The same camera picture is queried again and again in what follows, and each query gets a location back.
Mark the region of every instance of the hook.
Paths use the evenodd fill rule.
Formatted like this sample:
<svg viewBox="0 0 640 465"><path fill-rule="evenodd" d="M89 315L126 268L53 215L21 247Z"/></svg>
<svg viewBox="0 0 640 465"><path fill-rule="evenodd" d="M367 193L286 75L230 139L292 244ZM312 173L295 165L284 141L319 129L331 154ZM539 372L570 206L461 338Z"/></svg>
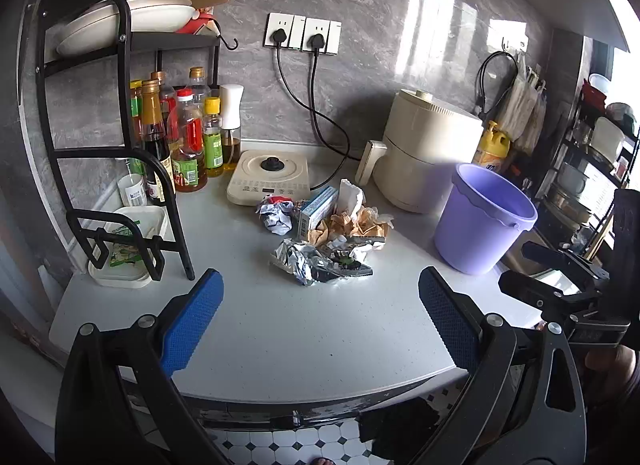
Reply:
<svg viewBox="0 0 640 465"><path fill-rule="evenodd" d="M238 40L236 38L234 38L234 43L236 44L234 47L229 46L228 42L226 42L226 39L222 37L222 32L220 32L220 25L218 24L218 22L216 20L213 20L214 23L216 23L216 26L218 28L218 37L220 38L220 41L222 41L223 43L225 43L226 49L227 50L235 50L238 47Z"/></svg>

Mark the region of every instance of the white countertop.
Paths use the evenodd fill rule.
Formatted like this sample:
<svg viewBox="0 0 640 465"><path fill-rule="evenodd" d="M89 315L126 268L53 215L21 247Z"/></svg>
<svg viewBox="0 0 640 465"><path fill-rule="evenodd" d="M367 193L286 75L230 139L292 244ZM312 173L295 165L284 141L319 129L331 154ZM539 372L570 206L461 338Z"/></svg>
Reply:
<svg viewBox="0 0 640 465"><path fill-rule="evenodd" d="M336 187L340 177L353 177L354 164L345 166ZM310 166L311 182L326 169ZM264 228L253 208L226 200L227 182L228 176L211 179L177 198L196 279L211 267L225 283L222 305L189 365L172 377L183 395L246 403L335 400L453 369L418 298L418 277L430 265L484 313L522 327L540 319L539 311L500 293L497 268L469 276L446 265L431 242L436 220L398 210L373 183L365 188L367 204L396 217L384 249L367 256L374 275L303 287L268 263L282 238ZM53 344L69 352L85 322L103 331L128 327L187 293L195 281L186 278L179 255L164 256L162 280L142 289L104 287L75 275L49 332ZM133 378L130 369L123 376Z"/></svg>

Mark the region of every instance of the bolt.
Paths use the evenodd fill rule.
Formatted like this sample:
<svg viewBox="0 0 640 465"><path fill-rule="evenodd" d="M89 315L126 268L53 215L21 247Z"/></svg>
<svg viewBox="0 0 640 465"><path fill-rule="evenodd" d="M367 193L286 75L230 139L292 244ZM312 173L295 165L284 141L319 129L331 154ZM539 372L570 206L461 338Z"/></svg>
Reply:
<svg viewBox="0 0 640 465"><path fill-rule="evenodd" d="M153 315L143 315L138 319L138 326L140 328L151 328L156 322L156 318Z"/></svg>
<svg viewBox="0 0 640 465"><path fill-rule="evenodd" d="M491 325L491 326L495 326L496 328L502 326L502 317L500 317L497 313L490 313L489 315L486 316L486 321Z"/></svg>
<svg viewBox="0 0 640 465"><path fill-rule="evenodd" d="M93 332L94 332L94 325L91 324L90 322L86 324L82 324L79 330L79 333L81 335L91 335Z"/></svg>
<svg viewBox="0 0 640 465"><path fill-rule="evenodd" d="M546 325L547 328L549 328L549 331L551 333L554 333L556 335L559 335L562 333L562 328L560 328L560 325L557 322L550 322L549 324Z"/></svg>

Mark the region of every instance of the yellow detergent bottle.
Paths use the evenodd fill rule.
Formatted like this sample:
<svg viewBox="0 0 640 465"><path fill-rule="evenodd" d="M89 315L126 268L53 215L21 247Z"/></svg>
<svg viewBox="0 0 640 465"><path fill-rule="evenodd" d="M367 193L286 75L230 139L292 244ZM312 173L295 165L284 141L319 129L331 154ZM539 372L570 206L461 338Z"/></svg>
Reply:
<svg viewBox="0 0 640 465"><path fill-rule="evenodd" d="M502 131L496 130L497 126L496 122L489 121L489 127L480 138L473 161L477 166L494 172L500 171L502 161L507 157L511 145L509 137Z"/></svg>

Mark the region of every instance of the purple bucket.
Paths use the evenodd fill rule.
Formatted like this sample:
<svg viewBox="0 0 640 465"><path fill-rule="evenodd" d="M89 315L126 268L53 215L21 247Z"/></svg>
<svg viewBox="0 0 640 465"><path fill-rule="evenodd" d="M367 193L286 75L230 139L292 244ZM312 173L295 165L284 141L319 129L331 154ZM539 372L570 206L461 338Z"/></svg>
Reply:
<svg viewBox="0 0 640 465"><path fill-rule="evenodd" d="M436 227L434 242L452 267L478 275L500 260L538 211L520 189L499 174L458 164L453 189Z"/></svg>

